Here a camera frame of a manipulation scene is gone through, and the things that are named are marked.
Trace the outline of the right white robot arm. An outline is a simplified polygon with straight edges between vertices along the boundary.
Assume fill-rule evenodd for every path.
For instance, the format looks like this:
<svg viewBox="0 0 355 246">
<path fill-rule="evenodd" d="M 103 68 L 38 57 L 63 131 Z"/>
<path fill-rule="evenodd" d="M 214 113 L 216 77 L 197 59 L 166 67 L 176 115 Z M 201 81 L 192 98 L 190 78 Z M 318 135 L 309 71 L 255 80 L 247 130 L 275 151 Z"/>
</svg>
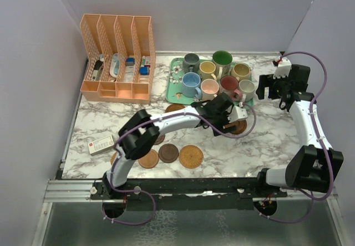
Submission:
<svg viewBox="0 0 355 246">
<path fill-rule="evenodd" d="M 279 108 L 290 113 L 300 149 L 286 168 L 264 168 L 258 173 L 255 191 L 267 197 L 275 187 L 327 193 L 344 157 L 325 137 L 317 116 L 314 94 L 307 92 L 310 68 L 294 64 L 285 74 L 260 75 L 256 94 L 260 100 L 279 99 Z"/>
</svg>

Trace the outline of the woven rattan coaster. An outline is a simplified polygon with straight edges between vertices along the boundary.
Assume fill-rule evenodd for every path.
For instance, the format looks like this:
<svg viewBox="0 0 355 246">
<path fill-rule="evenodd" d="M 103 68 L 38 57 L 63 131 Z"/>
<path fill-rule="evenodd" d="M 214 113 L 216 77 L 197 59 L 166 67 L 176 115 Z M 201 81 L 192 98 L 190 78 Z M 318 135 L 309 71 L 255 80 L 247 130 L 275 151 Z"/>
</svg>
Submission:
<svg viewBox="0 0 355 246">
<path fill-rule="evenodd" d="M 116 158 L 116 152 L 112 155 L 112 157 L 111 157 L 111 159 L 110 159 L 111 165 L 114 163 L 115 158 Z"/>
<path fill-rule="evenodd" d="M 199 167 L 204 159 L 203 152 L 194 145 L 184 146 L 179 153 L 179 161 L 186 168 Z"/>
</svg>

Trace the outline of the peach plastic file organizer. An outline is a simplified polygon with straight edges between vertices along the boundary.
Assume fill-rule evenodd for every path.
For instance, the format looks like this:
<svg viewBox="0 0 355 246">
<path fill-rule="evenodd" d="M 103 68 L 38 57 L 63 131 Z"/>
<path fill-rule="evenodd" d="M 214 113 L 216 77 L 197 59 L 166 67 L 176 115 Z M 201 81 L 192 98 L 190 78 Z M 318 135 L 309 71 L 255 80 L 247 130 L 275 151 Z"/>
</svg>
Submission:
<svg viewBox="0 0 355 246">
<path fill-rule="evenodd" d="M 150 16 L 85 14 L 88 63 L 80 91 L 88 101 L 148 104 L 156 63 Z"/>
</svg>

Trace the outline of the brown wooden coaster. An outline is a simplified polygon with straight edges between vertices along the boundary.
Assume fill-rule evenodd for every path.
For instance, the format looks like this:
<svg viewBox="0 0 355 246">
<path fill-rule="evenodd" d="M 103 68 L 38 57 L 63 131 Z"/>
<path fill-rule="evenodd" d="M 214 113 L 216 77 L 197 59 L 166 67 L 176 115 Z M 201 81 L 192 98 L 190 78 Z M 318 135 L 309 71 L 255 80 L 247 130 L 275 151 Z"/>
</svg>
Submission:
<svg viewBox="0 0 355 246">
<path fill-rule="evenodd" d="M 227 132 L 229 132 L 231 134 L 239 135 L 246 130 L 247 121 L 246 120 L 234 121 L 234 122 L 231 122 L 231 123 L 225 125 L 224 128 L 227 130 Z"/>
<path fill-rule="evenodd" d="M 168 112 L 178 111 L 184 108 L 185 106 L 182 104 L 171 104 L 165 109 L 165 112 L 168 113 Z"/>
</svg>

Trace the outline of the white speckled mug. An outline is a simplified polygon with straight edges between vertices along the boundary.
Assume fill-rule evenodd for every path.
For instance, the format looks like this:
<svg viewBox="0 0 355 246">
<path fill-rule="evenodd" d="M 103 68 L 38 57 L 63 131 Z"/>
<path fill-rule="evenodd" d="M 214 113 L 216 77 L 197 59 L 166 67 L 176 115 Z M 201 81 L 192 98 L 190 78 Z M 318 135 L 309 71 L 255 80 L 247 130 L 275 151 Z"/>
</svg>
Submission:
<svg viewBox="0 0 355 246">
<path fill-rule="evenodd" d="M 256 88 L 251 80 L 241 80 L 239 82 L 239 90 L 242 93 L 242 101 L 246 102 L 254 97 Z"/>
</svg>

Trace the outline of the green floral tray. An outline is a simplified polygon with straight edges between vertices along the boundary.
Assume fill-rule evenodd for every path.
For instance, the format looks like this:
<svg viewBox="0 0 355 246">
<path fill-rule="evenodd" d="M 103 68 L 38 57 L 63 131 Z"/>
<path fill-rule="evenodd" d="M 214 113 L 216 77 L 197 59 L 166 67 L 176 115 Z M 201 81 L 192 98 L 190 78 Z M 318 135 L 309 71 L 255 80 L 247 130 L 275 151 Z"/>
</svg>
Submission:
<svg viewBox="0 0 355 246">
<path fill-rule="evenodd" d="M 167 100 L 171 103 L 186 104 L 186 105 L 190 105 L 193 102 L 203 101 L 202 99 L 199 100 L 197 98 L 189 98 L 189 97 L 186 97 L 182 94 L 182 77 L 185 74 L 183 71 L 183 67 L 182 67 L 182 61 L 183 61 L 183 58 L 175 58 L 171 62 L 169 81 L 168 81 L 167 93 L 166 93 Z M 201 59 L 200 63 L 202 63 L 204 61 L 210 61 L 210 60 Z M 221 75 L 218 75 L 216 73 L 216 71 L 215 71 L 215 75 L 217 76 L 217 82 L 220 86 L 220 79 L 222 77 L 221 77 Z M 232 100 L 232 102 L 234 104 L 238 104 L 240 101 L 233 101 Z"/>
</svg>

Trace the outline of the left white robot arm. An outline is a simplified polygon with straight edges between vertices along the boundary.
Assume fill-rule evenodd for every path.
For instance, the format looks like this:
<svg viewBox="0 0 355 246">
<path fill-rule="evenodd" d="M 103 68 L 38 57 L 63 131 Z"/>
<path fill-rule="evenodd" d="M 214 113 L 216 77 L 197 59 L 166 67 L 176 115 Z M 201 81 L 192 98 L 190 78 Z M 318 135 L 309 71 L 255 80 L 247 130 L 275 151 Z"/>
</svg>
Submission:
<svg viewBox="0 0 355 246">
<path fill-rule="evenodd" d="M 211 127 L 215 136 L 222 135 L 231 131 L 226 125 L 237 121 L 238 116 L 237 106 L 226 94 L 164 114 L 150 115 L 146 110 L 137 111 L 119 131 L 114 145 L 116 158 L 103 176 L 103 192 L 109 198 L 118 198 L 134 161 L 147 155 L 158 137 L 200 126 Z"/>
</svg>

